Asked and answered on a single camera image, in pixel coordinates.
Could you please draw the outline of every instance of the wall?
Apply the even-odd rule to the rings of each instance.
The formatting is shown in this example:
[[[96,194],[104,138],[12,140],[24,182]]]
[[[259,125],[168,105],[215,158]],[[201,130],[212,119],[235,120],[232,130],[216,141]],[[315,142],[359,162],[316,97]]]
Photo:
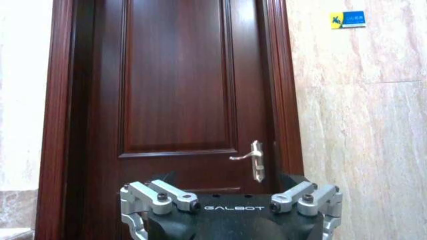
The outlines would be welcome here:
[[[0,239],[35,227],[52,0],[0,0]]]
[[[427,1],[285,2],[305,176],[344,193],[335,239],[426,239]],[[367,27],[331,30],[351,10]]]

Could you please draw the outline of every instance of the metal bracket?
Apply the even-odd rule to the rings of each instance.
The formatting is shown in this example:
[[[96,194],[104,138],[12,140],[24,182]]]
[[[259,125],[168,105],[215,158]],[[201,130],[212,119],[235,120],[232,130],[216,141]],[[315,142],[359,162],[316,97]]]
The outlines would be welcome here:
[[[335,228],[341,224],[343,193],[333,185],[325,185],[297,200],[297,212],[308,217],[324,214],[323,240],[331,240]]]
[[[125,184],[120,189],[121,222],[128,225],[131,236],[135,240],[147,240],[148,233],[144,229],[140,212],[152,212],[157,215],[172,211],[172,199],[159,197],[159,193],[140,182]]]
[[[200,203],[196,194],[185,192],[161,180],[153,180],[148,187],[156,192],[164,192],[172,198],[179,210],[195,213],[200,210]]]
[[[292,205],[303,197],[315,191],[316,185],[308,181],[303,181],[289,190],[271,196],[269,209],[273,213],[287,213],[292,210]]]

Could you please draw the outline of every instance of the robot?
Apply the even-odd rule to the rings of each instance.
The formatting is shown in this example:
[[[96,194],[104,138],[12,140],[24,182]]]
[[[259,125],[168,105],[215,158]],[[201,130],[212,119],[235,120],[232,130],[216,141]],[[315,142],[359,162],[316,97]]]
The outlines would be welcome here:
[[[156,179],[120,189],[121,222],[135,240],[331,240],[343,194],[280,175],[277,194],[195,194]]]

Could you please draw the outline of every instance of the beige marble wall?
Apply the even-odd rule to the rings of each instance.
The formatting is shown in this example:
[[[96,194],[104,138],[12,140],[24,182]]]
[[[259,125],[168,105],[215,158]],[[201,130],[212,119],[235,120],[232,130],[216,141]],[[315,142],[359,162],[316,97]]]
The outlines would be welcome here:
[[[285,2],[305,176],[344,193],[335,239],[427,239],[427,1]],[[367,27],[331,30],[351,10]]]

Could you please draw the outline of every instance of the door lock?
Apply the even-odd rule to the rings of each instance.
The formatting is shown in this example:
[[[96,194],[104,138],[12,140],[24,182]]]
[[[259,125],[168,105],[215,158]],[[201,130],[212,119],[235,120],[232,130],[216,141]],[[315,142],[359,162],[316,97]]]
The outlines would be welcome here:
[[[252,175],[253,180],[256,180],[259,183],[263,181],[265,177],[265,170],[264,170],[264,153],[263,153],[263,144],[255,140],[251,143],[251,152],[244,156],[231,156],[229,160],[243,160],[248,157],[252,158]]]

